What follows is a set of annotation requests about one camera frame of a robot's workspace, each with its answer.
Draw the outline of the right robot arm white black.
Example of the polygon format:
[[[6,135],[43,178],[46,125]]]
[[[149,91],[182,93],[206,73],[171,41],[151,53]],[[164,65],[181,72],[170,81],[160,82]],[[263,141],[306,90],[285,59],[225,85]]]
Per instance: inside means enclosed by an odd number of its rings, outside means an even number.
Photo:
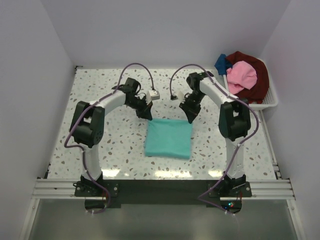
[[[226,169],[213,186],[205,193],[218,188],[218,192],[227,196],[235,196],[246,184],[244,170],[245,137],[251,128],[250,110],[246,102],[239,102],[234,95],[225,92],[222,86],[213,81],[211,73],[191,73],[186,79],[192,92],[184,95],[179,107],[184,111],[191,124],[201,111],[201,101],[209,97],[219,107],[218,129],[225,138]]]

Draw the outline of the teal t shirt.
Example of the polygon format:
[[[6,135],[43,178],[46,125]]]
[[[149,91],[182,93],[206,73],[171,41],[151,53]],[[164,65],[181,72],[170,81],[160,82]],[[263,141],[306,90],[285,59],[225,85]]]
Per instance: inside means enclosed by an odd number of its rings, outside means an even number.
[[[144,155],[188,160],[193,125],[181,119],[153,119],[147,123]]]

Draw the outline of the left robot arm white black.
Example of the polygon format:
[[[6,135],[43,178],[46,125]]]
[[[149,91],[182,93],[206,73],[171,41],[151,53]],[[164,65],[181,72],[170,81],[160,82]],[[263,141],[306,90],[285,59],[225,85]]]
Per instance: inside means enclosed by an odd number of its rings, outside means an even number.
[[[82,174],[80,181],[74,184],[76,193],[109,198],[110,191],[103,179],[100,166],[99,144],[105,132],[105,117],[121,106],[135,110],[139,119],[152,120],[153,98],[159,99],[159,92],[151,89],[139,97],[141,84],[128,78],[124,84],[114,86],[113,92],[91,102],[79,101],[72,117],[69,136],[64,146],[79,148],[82,153]],[[68,145],[70,138],[75,144]]]

